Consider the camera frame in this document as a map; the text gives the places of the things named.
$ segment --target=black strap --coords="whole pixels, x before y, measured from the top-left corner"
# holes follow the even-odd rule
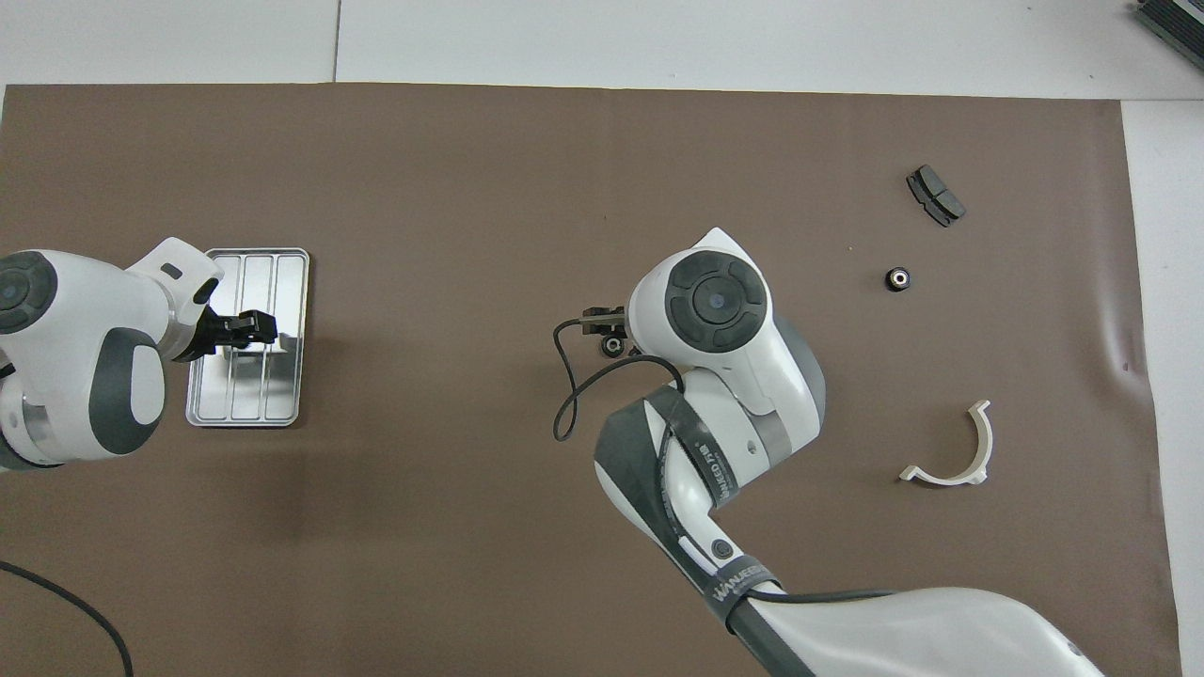
[[[657,388],[651,395],[645,398],[656,413],[665,419],[666,425],[673,431],[673,436],[681,442],[694,467],[698,471],[707,491],[710,493],[710,502],[714,507],[722,507],[739,493],[740,485],[736,481],[736,473],[727,463],[727,457],[719,448],[719,441],[710,434],[710,429],[694,411],[690,402],[681,393],[668,385]]]
[[[703,588],[702,596],[707,600],[712,613],[727,628],[727,616],[732,613],[732,608],[754,585],[766,582],[777,583],[778,579],[755,557],[740,555],[715,572]]]

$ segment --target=white robotic arm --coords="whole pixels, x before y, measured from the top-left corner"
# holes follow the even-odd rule
[[[598,481],[769,673],[1099,675],[1049,622],[1002,595],[786,595],[710,519],[819,435],[826,398],[810,348],[774,316],[760,269],[724,231],[648,273],[626,323],[641,352],[695,369],[684,392],[662,387],[607,419]]]
[[[53,251],[0,259],[0,470],[128,454],[163,416],[163,359],[276,338],[271,316],[217,316],[223,271],[170,237],[120,270]]]

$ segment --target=circular button panel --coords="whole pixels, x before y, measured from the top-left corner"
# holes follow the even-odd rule
[[[0,334],[16,334],[46,314],[59,277],[37,252],[18,252],[0,259]]]
[[[695,252],[669,271],[665,310],[691,348],[727,353],[756,336],[766,318],[765,283],[752,266],[722,252]]]

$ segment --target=cable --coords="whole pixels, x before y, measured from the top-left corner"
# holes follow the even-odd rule
[[[551,341],[553,343],[556,345],[556,352],[560,353],[560,361],[565,363],[565,371],[568,372],[568,385],[569,388],[572,388],[572,393],[569,393],[568,396],[565,398],[565,401],[561,402],[560,410],[556,411],[556,418],[553,419],[551,422],[551,436],[557,442],[563,442],[565,440],[568,440],[569,437],[573,436],[573,429],[577,428],[577,413],[578,413],[577,400],[582,396],[582,394],[585,393],[585,390],[588,390],[590,385],[597,383],[598,379],[602,378],[603,376],[610,373],[616,369],[627,366],[628,364],[654,363],[663,366],[673,377],[673,382],[677,385],[678,392],[683,394],[685,393],[685,381],[681,379],[681,372],[678,371],[675,366],[673,366],[673,363],[666,360],[665,358],[659,358],[656,355],[647,355],[647,354],[630,355],[616,363],[609,364],[600,369],[597,372],[594,373],[594,376],[586,378],[584,383],[578,385],[577,377],[573,375],[573,367],[568,363],[568,355],[565,353],[565,347],[560,343],[560,332],[563,331],[566,328],[580,323],[582,323],[580,319],[567,319],[557,324],[556,329],[551,331]],[[561,434],[560,422],[565,417],[565,412],[569,407],[573,408],[573,416],[569,417],[568,419],[568,429],[565,430],[563,434]]]
[[[7,561],[0,560],[0,571],[7,571],[8,573],[24,578],[25,581],[29,581],[30,583],[40,588],[45,588],[54,593],[55,595],[63,597],[64,600],[71,602],[72,605],[78,607],[79,611],[87,613],[88,617],[95,620],[96,624],[105,630],[105,632],[108,632],[110,638],[113,640],[113,644],[117,646],[117,653],[122,654],[122,667],[125,670],[125,677],[134,677],[134,661],[130,660],[130,650],[125,648],[125,641],[122,640],[120,632],[117,631],[117,628],[113,628],[113,624],[110,623],[107,618],[105,618],[99,611],[93,608],[92,605],[79,599],[71,590],[67,590],[66,588],[63,588],[61,585],[52,581],[47,581],[46,578],[42,578],[41,576],[34,573],[33,571],[22,569],[16,564],[10,564]]]
[[[869,600],[873,597],[885,597],[887,595],[893,595],[896,590],[885,589],[869,589],[869,590],[840,590],[839,593],[807,593],[804,595],[787,595],[781,593],[762,593],[757,589],[751,589],[745,593],[754,600],[761,600],[763,602],[781,602],[781,604],[821,604],[821,602],[851,602],[856,600]]]

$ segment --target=rectangular tray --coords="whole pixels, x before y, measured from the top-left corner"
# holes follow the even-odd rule
[[[283,428],[301,401],[309,254],[300,248],[209,249],[225,271],[209,306],[223,316],[260,310],[276,317],[272,346],[219,348],[191,363],[184,416],[205,428]]]

